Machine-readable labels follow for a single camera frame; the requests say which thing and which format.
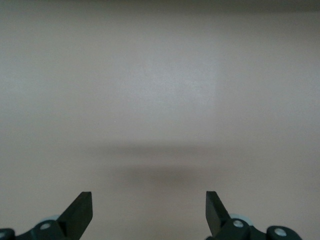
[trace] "black plastic part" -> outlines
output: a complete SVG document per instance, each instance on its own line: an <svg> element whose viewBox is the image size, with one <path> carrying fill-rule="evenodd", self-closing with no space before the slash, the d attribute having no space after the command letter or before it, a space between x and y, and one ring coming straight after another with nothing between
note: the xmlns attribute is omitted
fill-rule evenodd
<svg viewBox="0 0 320 240"><path fill-rule="evenodd" d="M1 240L14 240L15 231L11 228L0 229L0 239Z"/></svg>
<svg viewBox="0 0 320 240"><path fill-rule="evenodd" d="M215 237L218 232L221 231L222 226L231 219L228 211L215 191L206 192L205 218L213 237Z"/></svg>
<svg viewBox="0 0 320 240"><path fill-rule="evenodd" d="M285 231L286 236L279 236L276 234L276 229L282 229ZM270 226L266 230L268 240L302 240L301 237L292 229L285 226Z"/></svg>
<svg viewBox="0 0 320 240"><path fill-rule="evenodd" d="M284 226L270 226L263 233L241 219L231 219L215 191L206 192L205 217L212 234L206 240L302 240L295 231ZM235 221L243 225L237 227ZM276 229L283 230L285 235L276 234Z"/></svg>
<svg viewBox="0 0 320 240"><path fill-rule="evenodd" d="M234 221L240 221L243 226L237 227ZM215 240L248 240L250 227L248 223L240 219L229 219L220 232L215 236Z"/></svg>
<svg viewBox="0 0 320 240"><path fill-rule="evenodd" d="M91 192L82 192L57 219L64 235L79 240L93 217Z"/></svg>
<svg viewBox="0 0 320 240"><path fill-rule="evenodd" d="M15 236L10 228L0 229L0 240L79 240L93 216L91 192L82 192L55 220L40 222Z"/></svg>

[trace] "screw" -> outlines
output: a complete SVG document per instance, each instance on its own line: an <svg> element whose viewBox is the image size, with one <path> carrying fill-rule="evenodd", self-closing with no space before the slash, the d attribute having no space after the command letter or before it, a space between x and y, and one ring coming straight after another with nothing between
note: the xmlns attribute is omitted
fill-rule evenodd
<svg viewBox="0 0 320 240"><path fill-rule="evenodd" d="M50 223L44 223L41 225L40 230L45 230L50 228L51 224Z"/></svg>
<svg viewBox="0 0 320 240"><path fill-rule="evenodd" d="M274 230L275 234L277 234L278 236L281 236L281 237L285 237L287 236L287 233L285 230L283 230L282 228L276 228Z"/></svg>
<svg viewBox="0 0 320 240"><path fill-rule="evenodd" d="M233 222L233 225L236 226L237 228L243 228L243 226L244 226L244 224L239 220L235 220Z"/></svg>

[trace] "white wall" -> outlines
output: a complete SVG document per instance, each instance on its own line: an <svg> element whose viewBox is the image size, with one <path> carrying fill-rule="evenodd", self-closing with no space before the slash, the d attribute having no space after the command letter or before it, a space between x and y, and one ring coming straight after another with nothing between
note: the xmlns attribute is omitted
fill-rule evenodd
<svg viewBox="0 0 320 240"><path fill-rule="evenodd" d="M216 190L318 239L320 13L257 9L1 1L0 226L92 191L82 239L202 240Z"/></svg>

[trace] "wall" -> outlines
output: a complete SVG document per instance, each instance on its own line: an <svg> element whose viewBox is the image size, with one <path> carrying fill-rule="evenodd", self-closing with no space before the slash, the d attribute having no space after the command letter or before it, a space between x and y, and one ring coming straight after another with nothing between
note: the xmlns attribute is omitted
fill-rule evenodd
<svg viewBox="0 0 320 240"><path fill-rule="evenodd" d="M82 239L205 239L216 190L318 239L320 13L295 6L1 1L1 227L92 191Z"/></svg>

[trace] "beige surface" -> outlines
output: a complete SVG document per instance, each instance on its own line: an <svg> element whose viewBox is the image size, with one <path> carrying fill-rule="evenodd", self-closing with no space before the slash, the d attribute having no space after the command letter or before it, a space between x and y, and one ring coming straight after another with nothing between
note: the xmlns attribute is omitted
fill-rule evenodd
<svg viewBox="0 0 320 240"><path fill-rule="evenodd" d="M1 1L1 227L92 191L83 240L203 240L216 190L318 239L320 13L206 4Z"/></svg>

